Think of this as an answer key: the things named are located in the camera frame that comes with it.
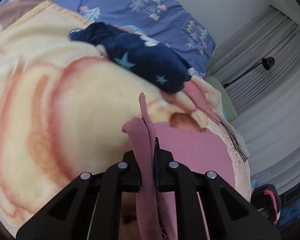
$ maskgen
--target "green cushion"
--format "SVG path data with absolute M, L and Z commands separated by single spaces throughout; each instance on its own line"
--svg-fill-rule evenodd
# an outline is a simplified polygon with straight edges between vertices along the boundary
M 218 81 L 218 79 L 216 79 L 215 77 L 207 77 L 204 78 L 204 80 L 221 93 L 222 105 L 226 110 L 228 122 L 237 119 L 238 118 L 237 111 L 234 109 L 230 97 L 228 96 L 227 92 L 225 91 L 221 83 Z

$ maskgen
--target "lamp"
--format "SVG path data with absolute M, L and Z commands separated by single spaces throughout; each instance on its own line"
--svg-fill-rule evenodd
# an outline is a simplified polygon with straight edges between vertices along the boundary
M 275 63 L 275 59 L 273 57 L 263 58 L 260 63 L 256 64 L 252 68 L 248 69 L 242 75 L 240 75 L 236 79 L 232 80 L 231 82 L 224 84 L 223 88 L 230 86 L 231 84 L 233 84 L 234 82 L 236 82 L 237 80 L 239 80 L 240 78 L 242 78 L 243 76 L 245 76 L 246 74 L 248 74 L 250 71 L 254 70 L 257 66 L 259 66 L 261 64 L 263 65 L 265 70 L 269 70 L 274 65 L 274 63 Z

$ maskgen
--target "gray curtain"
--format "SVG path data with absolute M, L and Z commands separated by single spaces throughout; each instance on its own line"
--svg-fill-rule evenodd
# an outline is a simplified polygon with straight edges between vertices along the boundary
M 271 7 L 218 48 L 209 62 L 208 73 L 224 84 L 268 56 L 276 59 L 270 71 L 260 65 L 226 88 L 238 114 L 300 65 L 300 27 Z
M 232 125 L 249 146 L 252 179 L 276 185 L 279 194 L 300 182 L 300 28 L 274 8 L 220 47 L 210 73 L 229 82 L 265 56 L 262 66 L 229 86 L 239 117 Z

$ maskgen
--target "dark blue cloth with stars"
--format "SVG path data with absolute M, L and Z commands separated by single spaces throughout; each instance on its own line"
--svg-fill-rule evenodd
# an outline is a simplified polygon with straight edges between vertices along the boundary
M 72 41 L 103 45 L 108 57 L 167 93 L 177 93 L 191 79 L 190 65 L 167 46 L 102 22 L 69 34 Z

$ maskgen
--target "cream blanket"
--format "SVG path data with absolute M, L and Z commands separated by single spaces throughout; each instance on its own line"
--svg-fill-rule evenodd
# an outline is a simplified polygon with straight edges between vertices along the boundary
M 250 198 L 250 170 L 222 126 L 196 110 L 182 92 L 169 96 L 102 58 L 68 33 L 89 23 L 47 1 L 0 33 L 0 220 L 18 229 L 83 171 L 93 174 L 122 160 L 130 150 L 122 125 L 140 116 L 144 92 L 152 121 L 188 113 L 227 145 L 235 189 Z M 194 77 L 213 111 L 221 95 Z M 181 120 L 178 126 L 189 126 Z

